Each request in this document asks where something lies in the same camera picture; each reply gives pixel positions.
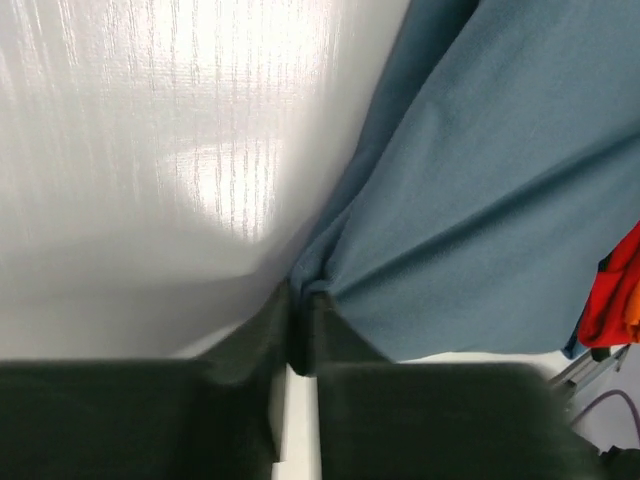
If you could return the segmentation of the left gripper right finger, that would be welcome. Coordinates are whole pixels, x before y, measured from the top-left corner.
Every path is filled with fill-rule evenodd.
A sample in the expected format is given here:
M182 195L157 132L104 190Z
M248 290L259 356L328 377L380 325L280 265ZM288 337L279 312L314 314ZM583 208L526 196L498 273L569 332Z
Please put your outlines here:
M390 362L331 299L311 310L325 479L601 479L561 397L523 363Z

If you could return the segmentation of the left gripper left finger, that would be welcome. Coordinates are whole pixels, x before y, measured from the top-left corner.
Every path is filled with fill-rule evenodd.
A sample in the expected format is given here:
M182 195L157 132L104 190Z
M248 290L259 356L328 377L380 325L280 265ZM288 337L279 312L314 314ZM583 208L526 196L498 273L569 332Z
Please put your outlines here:
M267 479L281 454L289 290L189 359L5 361L5 479Z

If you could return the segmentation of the teal grey t-shirt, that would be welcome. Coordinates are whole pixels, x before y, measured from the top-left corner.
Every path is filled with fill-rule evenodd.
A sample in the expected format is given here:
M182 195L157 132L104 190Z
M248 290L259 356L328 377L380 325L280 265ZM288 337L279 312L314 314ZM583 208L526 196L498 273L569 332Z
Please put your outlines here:
M414 1L290 274L387 358L562 349L639 218L635 1Z

